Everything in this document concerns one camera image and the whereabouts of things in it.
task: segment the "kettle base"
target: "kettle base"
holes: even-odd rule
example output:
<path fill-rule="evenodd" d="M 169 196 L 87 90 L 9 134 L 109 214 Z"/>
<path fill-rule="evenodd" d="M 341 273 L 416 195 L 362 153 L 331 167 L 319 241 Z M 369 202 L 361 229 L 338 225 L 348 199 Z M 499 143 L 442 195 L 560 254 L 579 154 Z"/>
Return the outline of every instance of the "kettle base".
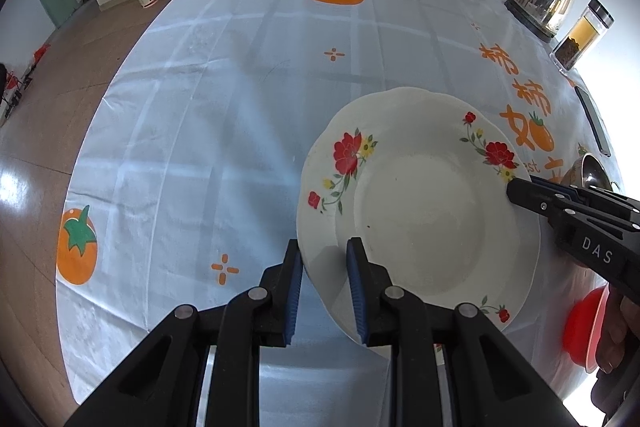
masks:
<path fill-rule="evenodd" d="M 549 32 L 548 30 L 542 29 L 538 23 L 529 15 L 526 11 L 524 11 L 519 4 L 514 0 L 506 0 L 504 2 L 507 10 L 511 12 L 511 14 L 516 17 L 516 19 L 522 23 L 522 25 L 533 33 L 537 38 L 541 41 L 549 44 L 551 39 L 553 39 L 556 35 Z"/>

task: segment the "metal screw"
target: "metal screw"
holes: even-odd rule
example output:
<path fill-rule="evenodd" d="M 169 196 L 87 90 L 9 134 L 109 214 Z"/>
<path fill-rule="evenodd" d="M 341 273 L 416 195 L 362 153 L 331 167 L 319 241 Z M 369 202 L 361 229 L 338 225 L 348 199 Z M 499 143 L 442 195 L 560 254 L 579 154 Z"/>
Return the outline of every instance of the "metal screw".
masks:
<path fill-rule="evenodd" d="M 264 289 L 262 286 L 256 286 L 255 288 L 251 288 L 248 293 L 249 298 L 254 301 L 261 301 L 268 294 L 269 292 L 266 289 Z"/>
<path fill-rule="evenodd" d="M 472 319 L 478 315 L 478 308 L 468 302 L 460 304 L 460 306 L 458 306 L 458 311 L 460 312 L 460 315 L 467 317 L 468 319 Z"/>
<path fill-rule="evenodd" d="M 174 315 L 178 319 L 188 319 L 193 315 L 193 308 L 188 304 L 182 304 L 175 309 Z"/>
<path fill-rule="evenodd" d="M 401 299 L 404 297 L 404 290 L 400 286 L 388 286 L 385 288 L 385 295 L 390 299 Z"/>

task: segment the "metal bowl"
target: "metal bowl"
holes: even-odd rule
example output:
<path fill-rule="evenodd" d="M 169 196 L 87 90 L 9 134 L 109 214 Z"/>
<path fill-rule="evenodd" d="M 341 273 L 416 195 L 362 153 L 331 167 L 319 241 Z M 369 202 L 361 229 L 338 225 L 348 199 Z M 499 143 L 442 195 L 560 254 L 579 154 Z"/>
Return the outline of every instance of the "metal bowl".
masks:
<path fill-rule="evenodd" d="M 599 187 L 613 191 L 611 181 L 604 167 L 596 156 L 586 153 L 578 158 L 572 167 L 562 177 L 561 185 L 576 185 L 577 187 Z"/>

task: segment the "human hand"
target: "human hand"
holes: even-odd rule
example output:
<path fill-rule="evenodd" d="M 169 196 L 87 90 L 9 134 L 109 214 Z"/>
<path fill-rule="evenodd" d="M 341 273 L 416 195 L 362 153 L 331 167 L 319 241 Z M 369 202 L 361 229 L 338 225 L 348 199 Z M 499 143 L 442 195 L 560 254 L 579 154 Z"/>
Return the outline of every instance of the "human hand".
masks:
<path fill-rule="evenodd" d="M 596 349 L 596 361 L 610 373 L 620 365 L 625 356 L 626 332 L 631 330 L 640 338 L 640 306 L 609 285 L 609 298 L 602 322 L 602 334 Z"/>

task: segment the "yellow flower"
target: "yellow flower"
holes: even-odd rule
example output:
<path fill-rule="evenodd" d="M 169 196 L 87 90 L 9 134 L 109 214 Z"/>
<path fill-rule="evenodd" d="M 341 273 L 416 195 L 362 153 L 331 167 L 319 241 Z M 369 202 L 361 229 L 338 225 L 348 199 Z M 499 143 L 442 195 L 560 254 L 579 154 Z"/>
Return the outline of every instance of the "yellow flower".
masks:
<path fill-rule="evenodd" d="M 513 171 L 509 170 L 509 169 L 505 169 L 503 167 L 500 167 L 500 178 L 502 178 L 505 183 L 510 182 L 511 180 L 513 180 L 516 175 L 513 173 Z"/>
<path fill-rule="evenodd" d="M 367 159 L 369 156 L 371 156 L 376 148 L 377 143 L 378 142 L 373 141 L 372 134 L 370 134 L 369 137 L 363 137 L 362 143 L 360 144 L 360 150 L 358 151 L 360 153 L 360 156 L 362 156 L 364 159 Z"/>

